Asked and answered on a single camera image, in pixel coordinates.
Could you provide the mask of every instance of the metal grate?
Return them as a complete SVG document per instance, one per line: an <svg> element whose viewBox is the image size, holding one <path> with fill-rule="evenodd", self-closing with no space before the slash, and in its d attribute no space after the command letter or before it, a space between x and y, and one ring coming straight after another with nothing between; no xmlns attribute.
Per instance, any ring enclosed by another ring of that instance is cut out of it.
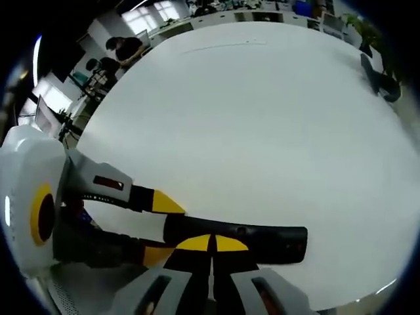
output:
<svg viewBox="0 0 420 315"><path fill-rule="evenodd" d="M65 315L80 315L67 290L57 283L56 280L52 279L51 282L52 285L49 285L49 291L60 312Z"/></svg>

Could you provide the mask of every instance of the yellow circle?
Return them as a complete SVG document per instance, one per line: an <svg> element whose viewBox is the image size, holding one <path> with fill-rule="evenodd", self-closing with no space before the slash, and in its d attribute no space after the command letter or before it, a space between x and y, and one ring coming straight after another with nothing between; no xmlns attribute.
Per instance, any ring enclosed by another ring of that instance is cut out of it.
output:
<svg viewBox="0 0 420 315"><path fill-rule="evenodd" d="M44 199L51 194L51 187L48 183L42 185L38 188L38 191L35 195L35 199L32 202L31 207L31 219L30 219L30 226L31 226L31 235L32 239L37 246L44 245L48 239L43 240L41 237L41 233L39 231L39 213L41 211L41 205Z"/></svg>

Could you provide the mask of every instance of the yellow stripe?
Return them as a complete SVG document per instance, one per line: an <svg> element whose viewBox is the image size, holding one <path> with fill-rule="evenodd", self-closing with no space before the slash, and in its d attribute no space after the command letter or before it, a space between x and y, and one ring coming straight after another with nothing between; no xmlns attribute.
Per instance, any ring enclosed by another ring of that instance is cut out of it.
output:
<svg viewBox="0 0 420 315"><path fill-rule="evenodd" d="M217 251L247 251L242 242L233 238L225 238L224 236L216 235Z"/></svg>
<svg viewBox="0 0 420 315"><path fill-rule="evenodd" d="M185 210L163 192L155 190L153 193L152 212L185 213Z"/></svg>
<svg viewBox="0 0 420 315"><path fill-rule="evenodd" d="M32 239L37 246L44 245L47 241L43 241L41 236L39 235L39 212L41 210L41 204L44 200L45 196L51 193L51 188L48 183L42 185L38 188L38 191L35 195L35 199L32 202L31 207L31 219L30 219L30 226L31 226L31 235Z"/></svg>
<svg viewBox="0 0 420 315"><path fill-rule="evenodd" d="M188 238L179 243L177 249L187 249L189 251L207 251L209 246L210 234Z"/></svg>
<svg viewBox="0 0 420 315"><path fill-rule="evenodd" d="M149 247L144 248L144 258L143 265L146 267L153 267L159 261L169 257L175 248L159 248L159 247Z"/></svg>

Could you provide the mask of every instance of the white robot body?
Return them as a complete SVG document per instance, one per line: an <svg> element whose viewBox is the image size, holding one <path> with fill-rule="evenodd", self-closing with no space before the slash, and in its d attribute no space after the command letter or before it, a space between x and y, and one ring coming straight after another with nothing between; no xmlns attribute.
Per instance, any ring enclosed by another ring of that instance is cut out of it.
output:
<svg viewBox="0 0 420 315"><path fill-rule="evenodd" d="M56 263L49 226L61 204L57 192L66 158L59 141L30 126L12 128L0 148L0 220L19 269L30 278ZM47 194L54 213L40 212ZM40 219L48 221L48 231Z"/></svg>

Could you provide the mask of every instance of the white table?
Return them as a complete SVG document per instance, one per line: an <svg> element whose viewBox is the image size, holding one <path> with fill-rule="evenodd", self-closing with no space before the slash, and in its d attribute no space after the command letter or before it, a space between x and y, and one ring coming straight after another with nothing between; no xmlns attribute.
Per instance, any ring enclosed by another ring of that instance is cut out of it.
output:
<svg viewBox="0 0 420 315"><path fill-rule="evenodd" d="M372 94L360 52L314 30L243 22L173 37L110 91L78 148L189 215L307 227L304 261L272 268L314 310L399 277L417 235L415 149ZM89 212L137 237L159 238L163 224L112 206Z"/></svg>

